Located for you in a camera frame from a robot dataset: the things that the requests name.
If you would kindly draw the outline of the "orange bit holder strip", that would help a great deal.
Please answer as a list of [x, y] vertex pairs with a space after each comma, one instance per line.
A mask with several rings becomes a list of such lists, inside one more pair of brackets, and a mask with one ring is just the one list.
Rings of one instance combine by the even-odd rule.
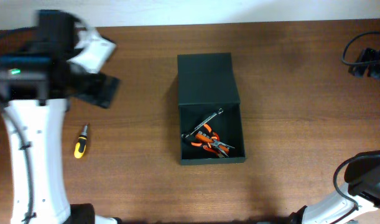
[[204, 144], [207, 146], [211, 146], [214, 150], [221, 152], [224, 156], [227, 156], [229, 154], [230, 146], [221, 142], [220, 140], [214, 140], [211, 138], [211, 133], [203, 133], [199, 131], [195, 135], [195, 142], [191, 142], [191, 145], [194, 147], [200, 147], [201, 149]]

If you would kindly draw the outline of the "small red cutting pliers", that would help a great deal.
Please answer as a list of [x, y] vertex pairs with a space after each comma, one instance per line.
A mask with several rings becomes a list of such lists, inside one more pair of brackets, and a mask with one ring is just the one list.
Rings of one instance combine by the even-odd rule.
[[[211, 138], [214, 139], [214, 140], [218, 140], [218, 141], [220, 140], [219, 135], [217, 133], [213, 132], [213, 131], [211, 132]], [[202, 148], [204, 150], [208, 151], [208, 152], [214, 153], [219, 158], [223, 158], [224, 157], [224, 155], [221, 152], [218, 152], [218, 151], [214, 150], [211, 146], [207, 146], [206, 144], [204, 144], [202, 146]]]

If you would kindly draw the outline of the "yellow black stubby screwdriver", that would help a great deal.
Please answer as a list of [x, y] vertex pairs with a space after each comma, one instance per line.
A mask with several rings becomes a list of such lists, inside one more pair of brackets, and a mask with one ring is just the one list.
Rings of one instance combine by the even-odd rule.
[[84, 125], [81, 134], [78, 137], [78, 141], [75, 144], [74, 157], [80, 159], [83, 157], [86, 151], [86, 144], [88, 139], [88, 127], [89, 124]]

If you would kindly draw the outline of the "silver double-ended wrench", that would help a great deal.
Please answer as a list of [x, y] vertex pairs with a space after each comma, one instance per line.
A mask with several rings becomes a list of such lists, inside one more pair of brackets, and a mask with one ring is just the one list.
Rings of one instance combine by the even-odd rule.
[[185, 139], [185, 138], [188, 138], [189, 136], [193, 135], [204, 124], [206, 124], [207, 122], [209, 122], [210, 120], [212, 120], [215, 116], [217, 116], [217, 115], [219, 115], [219, 114], [221, 114], [223, 112], [224, 112], [223, 108], [220, 108], [219, 110], [215, 111], [214, 113], [212, 113], [211, 115], [209, 115], [209, 117], [207, 117], [206, 119], [204, 119], [200, 124], [198, 124], [197, 126], [195, 126], [194, 129], [193, 129], [193, 131], [181, 134], [181, 138]]

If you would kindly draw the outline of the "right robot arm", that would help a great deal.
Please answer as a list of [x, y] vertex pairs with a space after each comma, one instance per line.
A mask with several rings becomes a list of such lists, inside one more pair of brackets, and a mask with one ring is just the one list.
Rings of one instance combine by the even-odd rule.
[[[347, 50], [341, 60], [349, 66], [350, 74], [362, 77], [367, 72], [380, 80], [380, 50], [366, 48], [355, 62], [345, 60]], [[342, 162], [334, 171], [333, 186], [334, 192], [292, 213], [288, 223], [349, 223], [380, 210], [380, 150], [360, 152]]]

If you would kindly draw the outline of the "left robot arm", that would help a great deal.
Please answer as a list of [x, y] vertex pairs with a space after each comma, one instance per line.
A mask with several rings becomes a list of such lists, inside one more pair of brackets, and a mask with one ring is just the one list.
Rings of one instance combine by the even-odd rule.
[[119, 223], [71, 204], [63, 181], [62, 129], [71, 98], [109, 108], [119, 80], [101, 68], [115, 43], [65, 11], [38, 12], [35, 38], [0, 56], [0, 113], [11, 152], [11, 223]]

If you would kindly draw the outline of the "orange black needle-nose pliers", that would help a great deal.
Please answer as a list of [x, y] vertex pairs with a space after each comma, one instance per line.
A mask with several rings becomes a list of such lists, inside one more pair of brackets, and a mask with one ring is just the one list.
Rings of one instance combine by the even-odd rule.
[[221, 142], [219, 135], [207, 123], [198, 130], [195, 140], [190, 141], [190, 145], [213, 153], [219, 158], [229, 157], [230, 149], [234, 149], [233, 146]]

